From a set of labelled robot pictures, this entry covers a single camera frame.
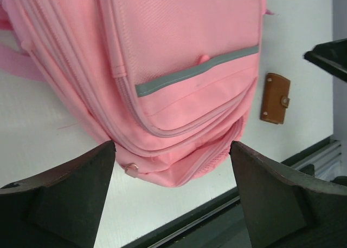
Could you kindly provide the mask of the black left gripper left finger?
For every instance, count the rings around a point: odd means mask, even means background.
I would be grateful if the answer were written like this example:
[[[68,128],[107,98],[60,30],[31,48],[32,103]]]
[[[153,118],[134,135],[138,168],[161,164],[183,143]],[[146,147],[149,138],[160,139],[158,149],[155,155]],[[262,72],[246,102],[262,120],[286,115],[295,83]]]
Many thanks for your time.
[[[1,247],[93,247],[115,153],[107,141],[1,187]]]

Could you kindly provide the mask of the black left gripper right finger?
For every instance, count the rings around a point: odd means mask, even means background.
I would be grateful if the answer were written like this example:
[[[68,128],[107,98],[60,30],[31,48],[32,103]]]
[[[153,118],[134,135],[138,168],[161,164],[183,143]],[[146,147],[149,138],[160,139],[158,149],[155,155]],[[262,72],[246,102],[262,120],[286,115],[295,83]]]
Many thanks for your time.
[[[252,247],[346,247],[346,181],[324,181],[241,142],[230,147]]]

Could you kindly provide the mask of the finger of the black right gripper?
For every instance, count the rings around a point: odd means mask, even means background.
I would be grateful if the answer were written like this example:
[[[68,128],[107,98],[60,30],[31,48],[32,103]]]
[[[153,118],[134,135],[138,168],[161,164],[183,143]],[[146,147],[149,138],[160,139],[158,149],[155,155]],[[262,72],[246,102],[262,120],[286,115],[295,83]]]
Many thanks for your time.
[[[312,50],[306,52],[303,58],[332,76],[347,82],[346,38],[317,44]]]

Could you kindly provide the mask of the brown leather wallet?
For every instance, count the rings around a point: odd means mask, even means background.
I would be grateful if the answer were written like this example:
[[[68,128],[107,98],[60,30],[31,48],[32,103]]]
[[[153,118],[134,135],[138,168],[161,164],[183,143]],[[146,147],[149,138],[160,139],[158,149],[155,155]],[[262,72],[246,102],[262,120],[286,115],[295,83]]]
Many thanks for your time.
[[[260,120],[283,124],[286,110],[289,107],[291,81],[281,75],[268,73],[262,97]]]

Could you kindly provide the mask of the pink student backpack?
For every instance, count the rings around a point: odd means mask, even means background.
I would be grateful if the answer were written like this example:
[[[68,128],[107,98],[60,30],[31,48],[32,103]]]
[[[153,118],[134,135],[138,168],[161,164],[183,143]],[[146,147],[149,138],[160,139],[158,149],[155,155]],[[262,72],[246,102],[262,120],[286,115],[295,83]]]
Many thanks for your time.
[[[179,187],[248,120],[266,0],[1,0],[1,68],[49,84],[126,174]]]

